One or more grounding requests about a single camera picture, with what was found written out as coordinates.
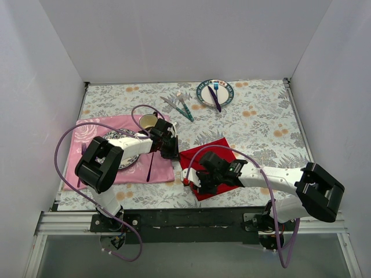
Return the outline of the red cloth napkin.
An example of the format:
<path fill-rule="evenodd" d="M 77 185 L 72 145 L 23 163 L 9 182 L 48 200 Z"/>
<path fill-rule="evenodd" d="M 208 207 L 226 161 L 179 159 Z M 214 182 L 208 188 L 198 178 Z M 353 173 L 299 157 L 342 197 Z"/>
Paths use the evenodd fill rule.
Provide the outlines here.
<path fill-rule="evenodd" d="M 220 174 L 224 178 L 232 180 L 235 185 L 228 187 L 220 185 L 215 195 L 205 194 L 201 195 L 197 192 L 196 187 L 191 187 L 192 192 L 197 200 L 203 201 L 212 196 L 219 195 L 224 192 L 239 188 L 242 186 L 237 178 L 237 174 L 233 173 L 235 166 L 238 164 L 233 152 L 229 150 L 229 144 L 223 137 L 217 141 L 206 144 L 208 147 L 204 149 L 203 146 L 198 146 L 187 151 L 180 152 L 180 165 L 182 169 L 193 168 L 196 171 L 206 170 L 214 175 Z"/>

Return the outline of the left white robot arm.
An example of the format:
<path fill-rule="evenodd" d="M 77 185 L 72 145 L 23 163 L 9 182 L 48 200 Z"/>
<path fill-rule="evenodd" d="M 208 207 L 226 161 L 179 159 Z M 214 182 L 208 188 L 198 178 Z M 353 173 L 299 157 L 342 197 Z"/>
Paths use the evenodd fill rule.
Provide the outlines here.
<path fill-rule="evenodd" d="M 154 127 L 123 138 L 95 137 L 75 167 L 75 175 L 88 186 L 104 226 L 112 232 L 123 226 L 122 206 L 111 189 L 121 161 L 159 151 L 164 159 L 178 160 L 178 136 L 174 124 L 158 119 Z"/>

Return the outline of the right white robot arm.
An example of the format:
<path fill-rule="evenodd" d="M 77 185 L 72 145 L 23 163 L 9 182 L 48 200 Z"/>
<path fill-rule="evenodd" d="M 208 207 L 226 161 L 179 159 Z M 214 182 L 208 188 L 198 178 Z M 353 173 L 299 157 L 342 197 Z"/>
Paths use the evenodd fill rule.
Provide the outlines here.
<path fill-rule="evenodd" d="M 268 204 L 260 218 L 269 230 L 295 218 L 313 217 L 335 222 L 345 187 L 316 163 L 303 168 L 259 168 L 247 160 L 228 162 L 214 152 L 205 153 L 197 171 L 198 193 L 212 193 L 219 185 L 271 188 L 288 193 L 286 199 Z"/>

